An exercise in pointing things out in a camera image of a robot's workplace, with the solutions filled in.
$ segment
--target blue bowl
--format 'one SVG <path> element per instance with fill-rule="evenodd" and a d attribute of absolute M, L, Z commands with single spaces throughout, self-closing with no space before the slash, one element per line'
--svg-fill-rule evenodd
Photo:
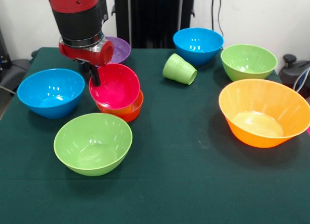
<path fill-rule="evenodd" d="M 186 28 L 176 32 L 173 41 L 179 55 L 192 65 L 204 65 L 223 46 L 221 35 L 205 28 Z"/>
<path fill-rule="evenodd" d="M 33 112 L 48 119 L 69 114 L 79 103 L 85 80 L 68 69 L 47 69 L 27 77 L 17 96 Z"/>

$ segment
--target purple bowl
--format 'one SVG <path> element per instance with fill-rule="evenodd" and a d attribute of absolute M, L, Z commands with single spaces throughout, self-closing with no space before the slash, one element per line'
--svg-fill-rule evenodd
<path fill-rule="evenodd" d="M 130 54 L 130 45 L 121 38 L 106 36 L 106 39 L 110 40 L 114 46 L 112 60 L 109 63 L 123 63 Z"/>

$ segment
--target bowl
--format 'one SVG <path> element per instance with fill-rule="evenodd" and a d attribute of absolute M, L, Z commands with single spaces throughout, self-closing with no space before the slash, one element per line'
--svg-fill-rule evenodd
<path fill-rule="evenodd" d="M 56 134 L 54 151 L 68 168 L 85 176 L 100 176 L 116 168 L 127 155 L 132 132 L 121 118 L 102 113 L 79 116 Z"/>
<path fill-rule="evenodd" d="M 108 37 L 106 39 L 110 40 L 114 46 L 114 52 L 112 60 L 110 63 L 123 63 L 131 52 L 131 47 L 124 39 L 117 37 Z"/>
<path fill-rule="evenodd" d="M 137 75 L 130 68 L 117 63 L 98 68 L 100 86 L 95 87 L 89 81 L 89 90 L 93 100 L 101 106 L 130 111 L 130 106 L 137 99 L 140 83 Z"/>
<path fill-rule="evenodd" d="M 138 98 L 131 105 L 130 112 L 119 113 L 119 114 L 115 114 L 115 115 L 120 117 L 121 119 L 123 119 L 126 122 L 133 121 L 134 119 L 136 119 L 136 117 L 139 115 L 139 113 L 141 111 L 143 100 L 144 100 L 144 96 L 143 96 L 142 91 L 140 90 Z M 109 109 L 106 109 L 99 104 L 96 104 L 96 105 L 97 105 L 98 109 L 100 110 L 100 112 L 102 112 L 102 113 L 110 113 L 111 112 Z"/>
<path fill-rule="evenodd" d="M 205 28 L 186 28 L 176 32 L 173 42 L 179 55 L 192 65 L 204 65 L 222 48 L 223 37 Z"/>
<path fill-rule="evenodd" d="M 218 100 L 233 134 L 253 147 L 277 146 L 310 127 L 307 101 L 277 82 L 238 80 L 227 85 Z"/>
<path fill-rule="evenodd" d="M 47 69 L 27 77 L 17 96 L 31 111 L 48 119 L 69 114 L 79 103 L 84 78 L 68 69 Z"/>
<path fill-rule="evenodd" d="M 232 81 L 265 79 L 276 68 L 278 60 L 270 51 L 254 45 L 238 44 L 225 48 L 221 59 Z"/>

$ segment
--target overturned cup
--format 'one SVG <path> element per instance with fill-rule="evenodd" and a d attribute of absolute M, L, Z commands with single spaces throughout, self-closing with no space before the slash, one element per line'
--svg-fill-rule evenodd
<path fill-rule="evenodd" d="M 172 54 L 167 60 L 163 76 L 170 80 L 175 80 L 179 83 L 190 85 L 193 83 L 197 75 L 197 70 L 182 57 L 177 54 Z"/>

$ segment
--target pink bowl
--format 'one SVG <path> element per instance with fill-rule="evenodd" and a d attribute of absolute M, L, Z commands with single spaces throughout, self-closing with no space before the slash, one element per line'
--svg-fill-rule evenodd
<path fill-rule="evenodd" d="M 89 81 L 89 91 L 94 101 L 105 108 L 124 109 L 137 99 L 140 83 L 137 75 L 122 64 L 111 63 L 98 68 L 100 86 Z"/>

